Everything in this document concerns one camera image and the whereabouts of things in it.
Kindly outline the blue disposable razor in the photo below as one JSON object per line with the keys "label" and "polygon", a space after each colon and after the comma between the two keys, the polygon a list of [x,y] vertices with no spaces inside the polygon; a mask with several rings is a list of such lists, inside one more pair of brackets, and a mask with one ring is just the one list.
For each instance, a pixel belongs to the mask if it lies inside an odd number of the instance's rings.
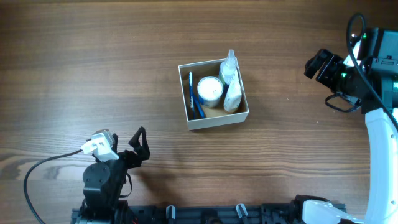
{"label": "blue disposable razor", "polygon": [[198,110],[201,118],[206,118],[205,113],[201,107],[201,104],[200,104],[198,98],[196,97],[196,94],[193,94],[193,101],[194,101],[195,106],[197,107],[197,110]]}

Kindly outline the clear spray bottle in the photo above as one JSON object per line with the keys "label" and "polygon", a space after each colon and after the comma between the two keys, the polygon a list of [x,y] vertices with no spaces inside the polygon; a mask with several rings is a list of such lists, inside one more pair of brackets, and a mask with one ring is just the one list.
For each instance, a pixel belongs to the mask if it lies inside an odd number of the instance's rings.
{"label": "clear spray bottle", "polygon": [[233,49],[229,49],[227,58],[220,65],[219,79],[223,85],[230,85],[237,72],[237,60]]}

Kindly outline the white squeeze tube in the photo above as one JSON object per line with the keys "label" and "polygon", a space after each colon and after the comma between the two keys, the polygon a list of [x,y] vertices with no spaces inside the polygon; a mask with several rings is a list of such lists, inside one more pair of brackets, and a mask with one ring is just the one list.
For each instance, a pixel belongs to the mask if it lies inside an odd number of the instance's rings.
{"label": "white squeeze tube", "polygon": [[224,110],[229,114],[234,113],[240,106],[241,98],[242,98],[241,85],[239,82],[239,75],[236,72],[229,85],[228,91],[226,92],[226,96],[223,103]]}

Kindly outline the blue white toothbrush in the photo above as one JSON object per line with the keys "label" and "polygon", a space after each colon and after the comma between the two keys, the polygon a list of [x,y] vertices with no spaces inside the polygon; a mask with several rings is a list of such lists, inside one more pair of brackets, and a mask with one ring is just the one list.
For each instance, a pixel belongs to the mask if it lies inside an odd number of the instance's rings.
{"label": "blue white toothbrush", "polygon": [[193,74],[192,74],[192,72],[189,72],[188,79],[189,79],[189,93],[190,93],[190,108],[192,111],[192,118],[195,119],[196,112],[195,112],[195,100],[193,99]]}

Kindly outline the white lidded round jar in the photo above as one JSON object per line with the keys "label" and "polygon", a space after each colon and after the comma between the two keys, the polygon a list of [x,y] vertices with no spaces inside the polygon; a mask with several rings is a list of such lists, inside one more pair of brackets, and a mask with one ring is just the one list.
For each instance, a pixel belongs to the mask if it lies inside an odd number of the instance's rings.
{"label": "white lidded round jar", "polygon": [[203,106],[214,108],[220,102],[223,94],[223,84],[218,78],[207,76],[198,82],[197,92],[198,100]]}

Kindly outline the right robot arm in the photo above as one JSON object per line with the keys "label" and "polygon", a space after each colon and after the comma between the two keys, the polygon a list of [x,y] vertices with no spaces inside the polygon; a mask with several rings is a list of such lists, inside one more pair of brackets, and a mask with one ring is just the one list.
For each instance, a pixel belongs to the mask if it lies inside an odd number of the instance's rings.
{"label": "right robot arm", "polygon": [[305,76],[328,87],[332,97],[361,109],[370,147],[369,199],[358,220],[329,202],[302,203],[304,223],[397,223],[397,31],[367,28],[351,35],[349,55],[320,49],[305,65]]}

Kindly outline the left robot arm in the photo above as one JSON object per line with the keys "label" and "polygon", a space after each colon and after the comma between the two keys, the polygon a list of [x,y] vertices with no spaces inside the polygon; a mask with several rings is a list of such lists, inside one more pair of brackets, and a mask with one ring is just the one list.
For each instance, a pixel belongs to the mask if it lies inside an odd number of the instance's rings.
{"label": "left robot arm", "polygon": [[82,145],[96,162],[83,173],[85,199],[72,214],[72,223],[139,223],[121,193],[125,183],[132,183],[129,169],[140,167],[150,158],[146,131],[140,127],[129,140],[131,151],[117,151],[118,136],[108,129],[99,130]]}

